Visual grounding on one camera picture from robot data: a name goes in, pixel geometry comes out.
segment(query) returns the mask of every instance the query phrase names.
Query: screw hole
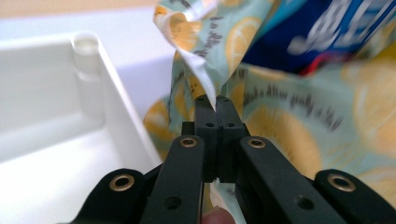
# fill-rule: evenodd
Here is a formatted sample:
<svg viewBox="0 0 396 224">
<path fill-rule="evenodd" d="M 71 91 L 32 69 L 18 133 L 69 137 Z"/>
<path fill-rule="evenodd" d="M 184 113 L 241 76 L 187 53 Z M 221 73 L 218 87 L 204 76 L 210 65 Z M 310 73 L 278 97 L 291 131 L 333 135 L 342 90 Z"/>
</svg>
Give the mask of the screw hole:
<svg viewBox="0 0 396 224">
<path fill-rule="evenodd" d="M 303 195 L 299 195 L 297 198 L 294 199 L 294 201 L 297 203 L 297 205 L 301 208 L 303 208 L 304 210 L 312 210 L 314 209 L 314 203 L 305 198 Z"/>
<path fill-rule="evenodd" d="M 110 181 L 110 188 L 114 191 L 125 191 L 134 184 L 134 177 L 131 175 L 117 175 Z"/>
<path fill-rule="evenodd" d="M 345 192 L 352 192 L 356 189 L 356 185 L 343 175 L 329 175 L 327 180 L 333 187 Z"/>
<path fill-rule="evenodd" d="M 124 185 L 126 185 L 126 184 L 128 184 L 128 183 L 129 183 L 129 179 L 126 178 L 126 177 L 122 177 L 122 178 L 116 180 L 116 186 L 117 186 L 117 187 L 124 186 Z"/>
<path fill-rule="evenodd" d="M 182 138 L 180 140 L 180 144 L 183 147 L 195 147 L 197 145 L 197 141 L 193 138 L 187 137 L 187 138 Z"/>
<path fill-rule="evenodd" d="M 257 147 L 257 148 L 265 147 L 265 143 L 264 143 L 261 139 L 258 139 L 258 138 L 250 139 L 250 140 L 248 141 L 248 144 L 249 144 L 251 147 Z"/>
<path fill-rule="evenodd" d="M 165 207 L 168 210 L 175 210 L 181 206 L 181 199 L 176 196 L 171 196 L 165 199 Z"/>
</svg>

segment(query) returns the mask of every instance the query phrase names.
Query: printed fabric bag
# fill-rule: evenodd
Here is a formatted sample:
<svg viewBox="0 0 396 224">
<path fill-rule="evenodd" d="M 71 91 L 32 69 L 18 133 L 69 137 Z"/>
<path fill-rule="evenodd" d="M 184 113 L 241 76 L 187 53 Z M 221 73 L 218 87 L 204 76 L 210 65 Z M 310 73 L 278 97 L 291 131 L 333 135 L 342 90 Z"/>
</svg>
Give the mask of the printed fabric bag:
<svg viewBox="0 0 396 224">
<path fill-rule="evenodd" d="M 194 99 L 231 100 L 309 178 L 348 172 L 396 207 L 395 0 L 162 0 L 154 22 L 176 49 L 170 95 L 145 125 L 163 158 Z M 244 223 L 233 185 L 211 201 Z"/>
</svg>

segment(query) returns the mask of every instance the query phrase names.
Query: lemon print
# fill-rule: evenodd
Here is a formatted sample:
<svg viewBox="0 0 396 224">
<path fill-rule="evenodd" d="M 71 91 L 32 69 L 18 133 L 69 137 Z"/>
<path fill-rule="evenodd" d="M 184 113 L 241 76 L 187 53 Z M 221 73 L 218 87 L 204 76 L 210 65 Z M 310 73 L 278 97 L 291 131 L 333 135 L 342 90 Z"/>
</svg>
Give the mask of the lemon print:
<svg viewBox="0 0 396 224">
<path fill-rule="evenodd" d="M 244 93 L 245 93 L 245 83 L 241 82 L 230 90 L 229 98 L 233 101 L 233 105 L 235 106 L 236 112 L 239 115 L 239 118 L 242 118 L 242 111 L 244 107 Z"/>
<path fill-rule="evenodd" d="M 166 15 L 166 13 L 168 13 L 168 10 L 166 9 L 166 7 L 162 7 L 162 6 L 155 7 L 154 16 Z"/>
<path fill-rule="evenodd" d="M 286 75 L 285 72 L 278 71 L 278 70 L 271 70 L 263 67 L 257 67 L 257 66 L 250 66 L 249 67 L 249 72 L 256 77 L 263 77 L 267 80 L 272 80 L 272 81 L 281 81 L 287 78 L 288 75 Z"/>
<path fill-rule="evenodd" d="M 225 54 L 228 62 L 229 74 L 232 74 L 236 66 L 241 63 L 260 25 L 260 19 L 246 17 L 238 22 L 228 34 Z"/>
<path fill-rule="evenodd" d="M 187 75 L 187 81 L 190 86 L 190 92 L 192 95 L 192 99 L 197 98 L 198 96 L 204 95 L 205 90 L 201 85 L 201 82 L 198 80 L 196 76 L 194 76 L 191 73 L 188 73 Z"/>
<path fill-rule="evenodd" d="M 186 21 L 183 14 L 175 14 L 170 20 L 172 38 L 176 45 L 190 51 L 198 41 L 198 33 L 202 29 L 200 21 Z"/>
<path fill-rule="evenodd" d="M 220 0 L 220 2 L 226 7 L 237 7 L 244 1 L 243 0 Z"/>
<path fill-rule="evenodd" d="M 174 91 L 176 93 L 173 96 L 174 97 L 173 101 L 174 101 L 174 105 L 175 105 L 175 108 L 177 110 L 177 113 L 184 120 L 190 120 L 191 115 L 190 115 L 189 111 L 186 108 L 185 89 L 184 89 L 184 85 L 183 84 L 184 84 L 183 82 L 180 82 L 179 85 L 174 87 Z"/>
<path fill-rule="evenodd" d="M 311 133 L 289 112 L 261 105 L 245 123 L 251 135 L 274 141 L 302 175 L 314 179 L 322 169 L 318 146 Z"/>
<path fill-rule="evenodd" d="M 164 141 L 173 141 L 177 137 L 169 131 L 169 114 L 166 104 L 162 101 L 151 107 L 143 122 L 149 133 Z"/>
<path fill-rule="evenodd" d="M 382 55 L 395 55 L 393 50 Z M 395 60 L 379 57 L 360 69 L 354 65 L 344 69 L 342 76 L 355 89 L 353 114 L 359 133 L 368 146 L 396 158 Z"/>
</svg>

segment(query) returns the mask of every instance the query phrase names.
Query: white lettering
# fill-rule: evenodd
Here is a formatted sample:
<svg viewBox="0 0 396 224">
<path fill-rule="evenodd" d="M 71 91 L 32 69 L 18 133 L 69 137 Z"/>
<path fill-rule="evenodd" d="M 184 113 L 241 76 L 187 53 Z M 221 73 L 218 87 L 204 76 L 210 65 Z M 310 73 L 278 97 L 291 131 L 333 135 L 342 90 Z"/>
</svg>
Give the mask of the white lettering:
<svg viewBox="0 0 396 224">
<path fill-rule="evenodd" d="M 288 53 L 300 55 L 310 50 L 323 51 L 339 36 L 338 27 L 349 8 L 350 0 L 334 0 L 329 8 L 312 26 L 306 39 L 295 36 L 289 44 Z"/>
<path fill-rule="evenodd" d="M 334 44 L 336 47 L 345 47 L 362 43 L 376 30 L 375 23 L 391 7 L 393 0 L 364 0 L 348 25 L 347 32 L 340 36 Z M 381 21 L 381 24 L 390 19 L 392 12 Z"/>
</svg>

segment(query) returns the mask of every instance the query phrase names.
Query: plastic bag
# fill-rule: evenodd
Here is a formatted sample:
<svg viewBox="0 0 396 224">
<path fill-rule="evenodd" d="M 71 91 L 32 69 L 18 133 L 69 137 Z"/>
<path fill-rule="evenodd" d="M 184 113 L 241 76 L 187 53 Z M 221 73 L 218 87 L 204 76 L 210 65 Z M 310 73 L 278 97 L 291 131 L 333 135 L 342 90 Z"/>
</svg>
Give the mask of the plastic bag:
<svg viewBox="0 0 396 224">
<path fill-rule="evenodd" d="M 379 16 L 372 23 L 360 20 L 359 32 L 370 27 L 369 33 L 348 48 L 331 43 L 321 50 L 300 50 L 298 57 L 278 55 L 275 49 L 258 51 L 263 58 L 273 55 L 284 60 L 286 67 L 276 69 L 289 70 L 290 60 L 298 61 L 291 70 L 308 74 L 306 77 L 268 68 L 271 64 L 241 63 L 248 61 L 244 57 L 257 43 L 265 40 L 268 45 L 266 38 L 276 36 L 273 31 L 313 2 L 319 2 L 315 4 L 321 6 L 320 13 L 311 26 L 297 32 L 297 42 L 307 41 L 316 24 L 334 25 L 337 29 L 331 34 L 347 38 L 348 29 L 359 19 L 357 14 Z M 321 18 L 327 18 L 334 5 L 348 6 L 338 16 L 342 22 L 323 23 Z M 145 125 L 165 156 L 172 140 L 180 135 L 181 123 L 193 120 L 194 98 L 207 94 L 215 106 L 215 97 L 221 94 L 233 100 L 252 135 L 273 141 L 303 175 L 313 178 L 317 171 L 330 168 L 346 171 L 396 207 L 394 11 L 393 0 L 161 1 L 154 20 L 177 53 L 171 93 L 150 109 Z M 324 31 L 321 37 L 329 34 Z M 354 34 L 355 39 L 360 38 L 360 33 Z M 283 54 L 296 36 L 282 44 Z M 282 34 L 277 37 L 282 43 Z M 213 185 L 218 195 L 212 202 L 228 209 L 240 223 L 243 219 L 229 193 L 232 189 L 232 185 Z"/>
</svg>

